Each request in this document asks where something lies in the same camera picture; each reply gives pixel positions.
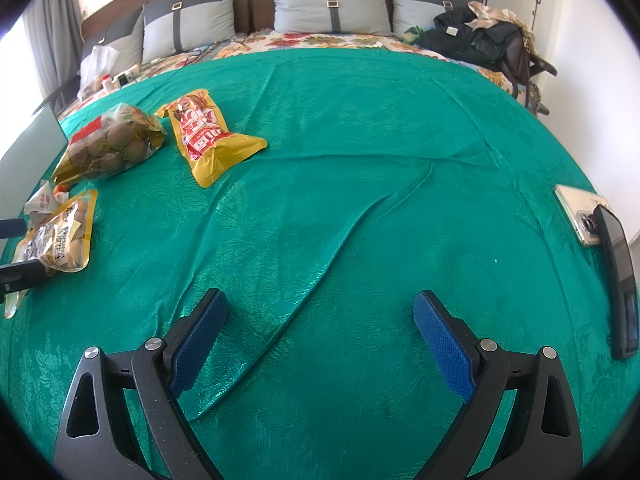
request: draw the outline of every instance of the yellow snack bag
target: yellow snack bag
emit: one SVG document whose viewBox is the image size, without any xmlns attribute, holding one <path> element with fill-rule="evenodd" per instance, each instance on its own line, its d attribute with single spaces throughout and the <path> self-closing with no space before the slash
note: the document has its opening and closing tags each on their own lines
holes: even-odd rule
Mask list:
<svg viewBox="0 0 640 480">
<path fill-rule="evenodd" d="M 226 170 L 267 147 L 260 137 L 229 132 L 222 113 L 203 88 L 163 105 L 158 117 L 171 117 L 175 140 L 198 184 L 209 187 Z"/>
<path fill-rule="evenodd" d="M 37 259 L 47 268 L 47 276 L 78 272 L 89 263 L 89 246 L 94 225 L 95 189 L 70 198 L 37 228 L 30 230 L 15 248 L 12 262 Z M 26 290 L 7 294 L 4 316 L 14 316 Z"/>
</svg>

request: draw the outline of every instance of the blue gripper pad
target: blue gripper pad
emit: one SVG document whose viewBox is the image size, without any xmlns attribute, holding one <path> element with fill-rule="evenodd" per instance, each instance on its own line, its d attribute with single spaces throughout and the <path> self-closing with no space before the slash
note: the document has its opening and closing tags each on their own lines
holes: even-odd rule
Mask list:
<svg viewBox="0 0 640 480">
<path fill-rule="evenodd" d="M 225 320 L 226 296 L 218 290 L 208 300 L 198 320 L 172 357 L 172 375 L 168 389 L 176 399 L 182 392 L 193 388 Z"/>
<path fill-rule="evenodd" d="M 440 373 L 449 390 L 460 394 L 467 402 L 475 388 L 471 361 L 440 313 L 423 292 L 414 300 L 414 321 L 440 368 Z"/>
</svg>

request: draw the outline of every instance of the bag of nuts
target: bag of nuts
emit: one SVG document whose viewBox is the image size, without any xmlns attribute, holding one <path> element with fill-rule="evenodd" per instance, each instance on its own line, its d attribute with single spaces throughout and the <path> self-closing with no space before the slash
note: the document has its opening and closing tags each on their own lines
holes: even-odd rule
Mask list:
<svg viewBox="0 0 640 480">
<path fill-rule="evenodd" d="M 121 173 L 153 155 L 165 135 L 157 117 L 117 104 L 72 135 L 51 180 L 75 184 Z"/>
<path fill-rule="evenodd" d="M 40 260 L 47 276 L 57 270 L 78 272 L 89 263 L 91 231 L 94 225 L 95 189 L 70 198 L 43 224 L 31 229 L 15 248 L 13 262 Z M 7 294 L 4 316 L 14 316 L 26 290 Z"/>
</svg>

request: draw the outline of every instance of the snack bag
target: snack bag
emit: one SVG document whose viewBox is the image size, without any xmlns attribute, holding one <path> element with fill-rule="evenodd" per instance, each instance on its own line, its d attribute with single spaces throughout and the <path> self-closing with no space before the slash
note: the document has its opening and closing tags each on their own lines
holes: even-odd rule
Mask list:
<svg viewBox="0 0 640 480">
<path fill-rule="evenodd" d="M 39 227 L 30 230 L 15 248 L 14 262 L 38 259 L 47 275 L 56 270 L 78 272 L 89 263 L 89 244 L 94 224 L 95 199 L 91 189 L 67 200 Z M 14 316 L 26 290 L 5 296 L 4 317 Z"/>
<path fill-rule="evenodd" d="M 158 117 L 171 117 L 175 140 L 198 184 L 209 187 L 226 170 L 267 147 L 260 137 L 229 132 L 220 109 L 205 89 L 163 105 Z"/>
<path fill-rule="evenodd" d="M 74 184 L 121 173 L 153 155 L 165 135 L 157 117 L 117 104 L 73 134 L 51 180 Z"/>
<path fill-rule="evenodd" d="M 45 180 L 40 189 L 24 205 L 24 214 L 29 216 L 29 227 L 37 227 L 60 207 L 51 184 Z"/>
</svg>

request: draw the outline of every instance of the screw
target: screw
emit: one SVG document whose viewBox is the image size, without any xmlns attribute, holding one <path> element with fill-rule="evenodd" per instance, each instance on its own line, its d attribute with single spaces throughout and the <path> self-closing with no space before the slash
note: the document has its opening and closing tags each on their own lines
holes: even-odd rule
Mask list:
<svg viewBox="0 0 640 480">
<path fill-rule="evenodd" d="M 498 349 L 498 343 L 493 339 L 482 339 L 480 348 L 485 352 L 495 352 Z"/>
<path fill-rule="evenodd" d="M 542 349 L 542 355 L 547 359 L 555 359 L 558 357 L 558 352 L 556 352 L 551 346 L 545 346 Z"/>
<path fill-rule="evenodd" d="M 84 351 L 84 357 L 86 357 L 87 359 L 93 359 L 99 353 L 100 349 L 97 346 L 89 346 L 89 348 Z"/>
<path fill-rule="evenodd" d="M 145 348 L 147 350 L 158 350 L 162 346 L 162 339 L 159 337 L 150 337 L 145 341 Z"/>
</svg>

